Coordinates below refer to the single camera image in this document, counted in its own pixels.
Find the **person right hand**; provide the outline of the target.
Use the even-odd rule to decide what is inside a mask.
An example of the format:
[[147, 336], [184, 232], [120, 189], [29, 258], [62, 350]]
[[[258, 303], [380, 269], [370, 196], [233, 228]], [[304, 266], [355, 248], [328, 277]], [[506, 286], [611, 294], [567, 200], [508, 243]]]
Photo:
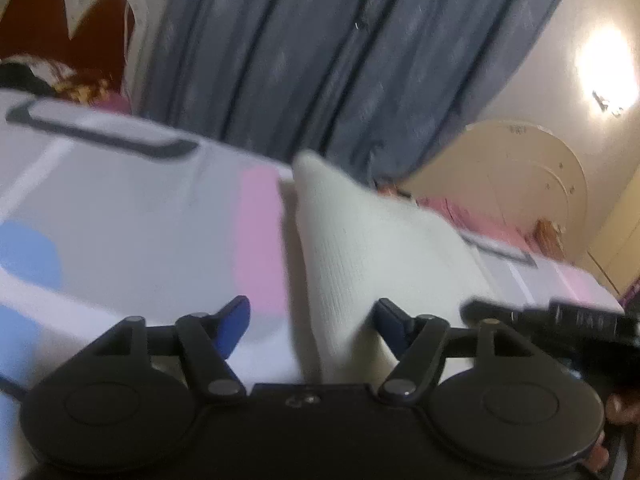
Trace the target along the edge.
[[[605, 418], [608, 426], [632, 429], [632, 439], [628, 438], [627, 466], [624, 478], [639, 478], [639, 395], [612, 393], [605, 403]], [[610, 451], [603, 445], [605, 433], [598, 437], [584, 465], [592, 472], [601, 471], [610, 460]]]

